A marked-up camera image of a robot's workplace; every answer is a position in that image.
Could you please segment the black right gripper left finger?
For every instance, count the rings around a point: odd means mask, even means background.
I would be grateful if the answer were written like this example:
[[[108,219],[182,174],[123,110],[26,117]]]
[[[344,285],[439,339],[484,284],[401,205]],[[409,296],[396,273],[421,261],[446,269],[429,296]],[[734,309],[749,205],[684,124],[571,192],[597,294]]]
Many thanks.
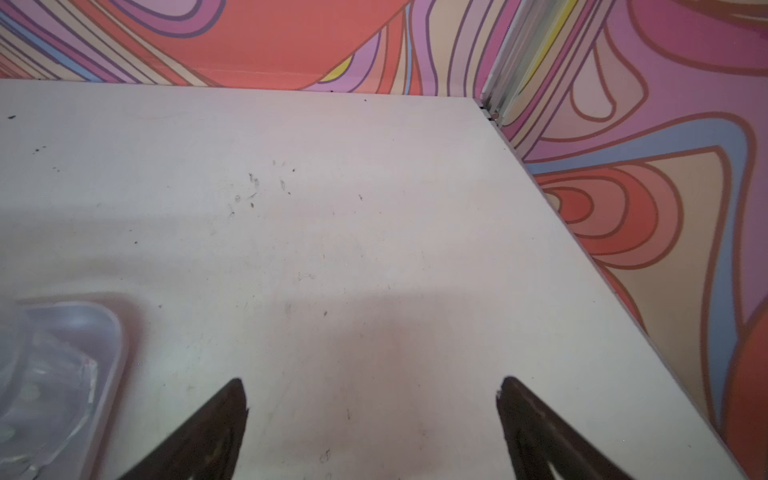
[[[233,378],[122,478],[229,480],[247,418],[243,382]]]

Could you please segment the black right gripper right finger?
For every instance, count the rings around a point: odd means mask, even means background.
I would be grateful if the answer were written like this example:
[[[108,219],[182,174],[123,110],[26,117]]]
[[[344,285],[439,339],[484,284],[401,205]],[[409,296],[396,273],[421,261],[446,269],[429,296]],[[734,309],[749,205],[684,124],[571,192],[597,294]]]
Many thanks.
[[[519,379],[503,380],[496,408],[517,479],[629,477]]]

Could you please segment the clear glass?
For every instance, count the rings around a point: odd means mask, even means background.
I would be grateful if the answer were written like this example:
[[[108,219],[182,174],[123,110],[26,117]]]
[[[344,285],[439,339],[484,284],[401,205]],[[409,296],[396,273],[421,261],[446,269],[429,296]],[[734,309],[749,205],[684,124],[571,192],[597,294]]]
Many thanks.
[[[98,363],[1,308],[1,477],[35,479],[92,415]]]

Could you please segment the lavender rectangular plastic tray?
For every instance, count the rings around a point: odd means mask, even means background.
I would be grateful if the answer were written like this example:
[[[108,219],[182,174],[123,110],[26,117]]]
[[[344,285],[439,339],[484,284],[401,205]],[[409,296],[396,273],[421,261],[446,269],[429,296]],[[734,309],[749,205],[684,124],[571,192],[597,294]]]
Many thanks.
[[[108,308],[91,302],[17,304],[36,325],[75,346],[98,363],[93,411],[88,422],[65,450],[35,479],[87,479],[91,476],[123,374],[128,352],[127,337],[118,317]]]

